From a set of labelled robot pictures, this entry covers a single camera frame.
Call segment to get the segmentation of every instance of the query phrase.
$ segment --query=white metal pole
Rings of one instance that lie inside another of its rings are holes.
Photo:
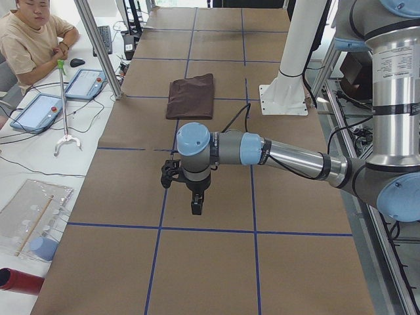
[[[87,2],[87,0],[74,0],[77,10],[79,11],[81,20],[83,25],[85,26],[87,35],[91,40],[92,46],[98,55],[98,59],[100,65],[102,66],[102,70],[105,73],[106,79],[111,86],[112,92],[114,92],[115,99],[120,99],[122,92],[121,86],[117,80],[116,74],[114,73],[114,69],[112,68],[112,64],[110,59],[108,58],[108,53],[105,50],[105,45],[102,42],[102,39],[99,35],[99,31],[97,29],[97,25],[95,22],[95,18],[92,14],[91,8]]]

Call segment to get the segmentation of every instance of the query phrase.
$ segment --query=computer mouse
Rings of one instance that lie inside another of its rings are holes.
[[[84,61],[83,59],[74,58],[74,59],[72,59],[72,61],[70,61],[70,67],[76,68],[76,67],[81,66],[82,64],[85,64],[85,63],[86,63],[86,61]]]

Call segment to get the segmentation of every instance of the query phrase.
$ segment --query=table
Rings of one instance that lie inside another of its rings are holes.
[[[117,21],[121,20],[121,17],[116,15],[115,18],[95,18],[95,20],[98,26],[111,26],[112,35],[115,37],[113,42],[114,53],[110,55],[110,60],[114,69],[117,69],[121,61],[120,57],[123,55],[123,39],[118,31],[112,29],[112,26]],[[69,51],[69,57],[65,63],[65,70],[67,74],[67,76],[64,77],[65,81],[69,81],[80,68],[100,69],[98,58],[93,57],[92,46],[83,24],[80,22],[76,27],[80,32],[80,38]],[[77,68],[71,68],[69,63],[73,58],[82,58],[86,61],[86,64]],[[59,81],[59,72],[58,69],[55,69],[36,85]],[[40,87],[38,88],[38,91],[52,95],[60,95],[60,86],[52,85]],[[31,90],[21,101],[19,108],[24,108],[38,94],[38,91],[35,89]],[[6,124],[0,131],[0,137],[6,137],[9,135],[15,136],[0,138],[0,150],[2,150],[1,156],[11,161],[21,163],[30,169],[42,171],[44,173],[86,175],[95,153],[98,139],[105,128],[106,122],[114,105],[112,91],[108,85],[105,86],[104,90],[95,99],[97,102],[92,101],[88,103],[85,108],[81,109],[74,115],[71,113],[80,109],[80,107],[82,107],[86,102],[68,101],[67,103],[69,127],[85,131],[92,123],[91,128],[86,133],[80,133],[72,129],[69,130],[69,134],[81,140],[82,151],[80,151],[74,143],[71,143],[63,145],[60,149],[58,157],[54,157],[55,144],[64,134],[62,130],[62,121],[53,125],[54,128],[61,130],[50,129],[41,135],[13,144],[3,143],[12,140],[24,139],[27,138],[28,135],[19,135],[19,131],[11,129],[9,124]],[[46,176],[42,174],[34,174],[23,169],[21,166],[10,164],[4,160],[0,160],[0,178],[2,178],[0,181],[0,209],[6,206],[26,179],[33,179],[73,188],[73,196],[66,206],[71,210],[84,181],[83,177]],[[7,266],[24,272],[45,276],[49,269],[49,265],[50,264],[47,262],[20,259],[0,254],[0,266],[2,268]],[[32,297],[30,295],[1,291],[0,313],[15,315],[29,314],[35,301],[36,297]]]
[[[184,185],[159,183],[187,123],[165,119],[169,83],[209,72],[215,115],[200,122],[211,131],[250,102],[251,132],[325,152],[315,110],[259,110],[288,27],[283,10],[153,11],[31,315],[374,313],[340,193],[326,183],[221,165],[200,217]]]

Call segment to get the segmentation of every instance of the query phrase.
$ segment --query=label sticker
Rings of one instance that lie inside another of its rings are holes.
[[[373,55],[373,82],[420,78],[420,45],[390,49]]]

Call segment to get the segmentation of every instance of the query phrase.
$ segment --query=blue tape line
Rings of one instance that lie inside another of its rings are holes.
[[[152,58],[152,57],[133,57],[137,60],[163,60],[163,61],[188,61],[185,58]],[[233,59],[193,59],[190,58],[189,61],[195,62],[243,62],[243,60],[233,60]],[[281,60],[246,60],[247,62],[255,63],[266,63],[266,64],[279,64]]]
[[[86,222],[69,222],[73,226],[93,226],[99,228],[136,228],[139,230],[176,230],[185,232],[214,232],[214,233],[233,233],[233,234],[273,234],[273,235],[296,235],[296,236],[326,236],[326,237],[353,237],[350,233],[321,233],[321,232],[284,232],[284,231],[253,231],[253,230],[229,230],[220,228],[181,228],[173,226],[144,226],[144,225],[125,225],[125,224],[102,224],[102,223],[86,223]]]
[[[190,32],[190,29],[181,29],[181,28],[145,28],[144,31],[152,32],[152,31],[180,31],[180,32]],[[196,30],[197,32],[242,32],[240,30]],[[243,31],[244,33],[288,33],[288,31]]]
[[[139,230],[157,230],[157,226],[147,225],[126,225],[126,224],[104,224],[104,223],[85,223],[85,222],[67,222],[72,226],[92,226],[97,228],[136,228]]]
[[[161,210],[161,213],[160,213],[159,229],[157,231],[157,238],[156,238],[155,252],[154,252],[154,256],[153,256],[152,270],[150,271],[150,279],[149,279],[149,287],[148,287],[148,290],[147,290],[146,305],[144,306],[144,315],[147,315],[147,313],[149,311],[150,295],[152,294],[153,278],[154,278],[154,274],[155,274],[156,261],[158,259],[160,234],[161,234],[161,231],[162,231],[163,215],[165,214],[167,195],[168,195],[168,189],[165,189],[165,194],[163,195],[162,210]]]
[[[126,97],[128,98],[165,98],[167,99],[168,96],[133,96],[133,95],[126,95]],[[215,97],[215,100],[244,100],[246,102],[249,101],[255,101],[255,102],[259,102],[258,98],[250,98],[250,99],[246,99],[246,98],[229,98],[229,97]]]
[[[186,61],[186,69],[185,69],[185,74],[184,74],[184,78],[185,79],[186,79],[186,74],[188,73],[188,65],[190,63],[192,40],[194,38],[194,28],[196,27],[197,12],[198,12],[198,8],[196,8],[196,13],[194,14],[194,23],[192,24],[191,39],[190,39],[190,49],[188,50],[188,57],[187,57],[187,61]]]
[[[242,25],[242,49],[243,49],[243,65],[247,65],[247,57],[245,53],[245,34],[243,32],[243,9],[241,8],[241,25]]]
[[[255,249],[255,273],[257,282],[257,298],[258,298],[258,314],[262,314],[261,310],[261,283],[260,283],[260,264],[258,254],[258,232],[257,232],[257,208],[255,206],[255,186],[254,186],[254,168],[251,165],[250,176],[251,176],[251,197],[252,197],[252,213],[254,220],[254,249]]]
[[[122,150],[122,151],[146,151],[143,148],[113,148],[111,146],[99,146],[98,150]]]

